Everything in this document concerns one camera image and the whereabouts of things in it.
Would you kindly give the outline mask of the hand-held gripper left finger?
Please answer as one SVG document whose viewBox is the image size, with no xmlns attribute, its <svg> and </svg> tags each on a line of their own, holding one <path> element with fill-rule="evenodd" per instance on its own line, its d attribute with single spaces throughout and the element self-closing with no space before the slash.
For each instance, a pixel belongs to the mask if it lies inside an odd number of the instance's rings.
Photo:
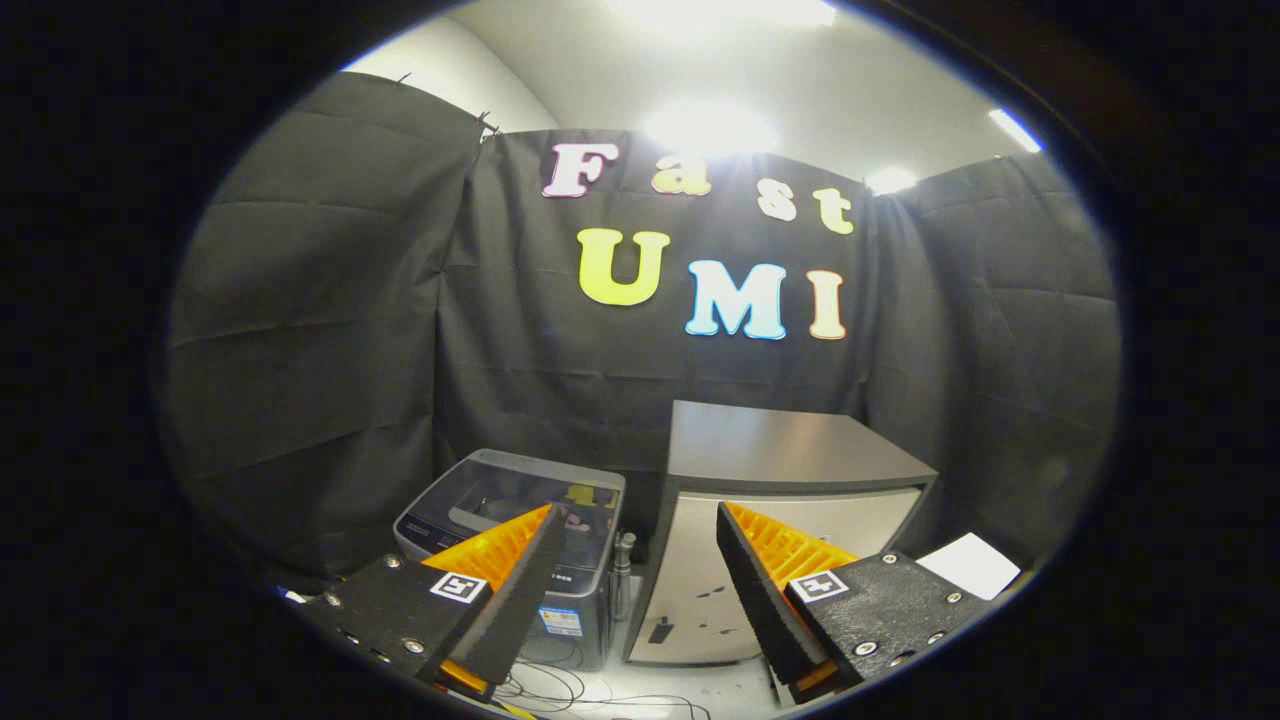
<svg viewBox="0 0 1280 720">
<path fill-rule="evenodd" d="M 387 555 L 300 614 L 402 676 L 489 701 L 525 644 L 564 534 L 563 507 L 544 503 L 426 559 Z"/>
</svg>

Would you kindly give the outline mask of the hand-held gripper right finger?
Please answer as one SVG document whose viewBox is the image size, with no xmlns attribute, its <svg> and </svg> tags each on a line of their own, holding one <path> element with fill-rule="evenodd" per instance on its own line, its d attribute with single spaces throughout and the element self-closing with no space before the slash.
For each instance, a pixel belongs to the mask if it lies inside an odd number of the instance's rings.
<svg viewBox="0 0 1280 720">
<path fill-rule="evenodd" d="M 991 605 L 905 553 L 858 559 L 741 503 L 718 503 L 716 543 L 769 669 L 799 705 L 893 673 Z"/>
</svg>

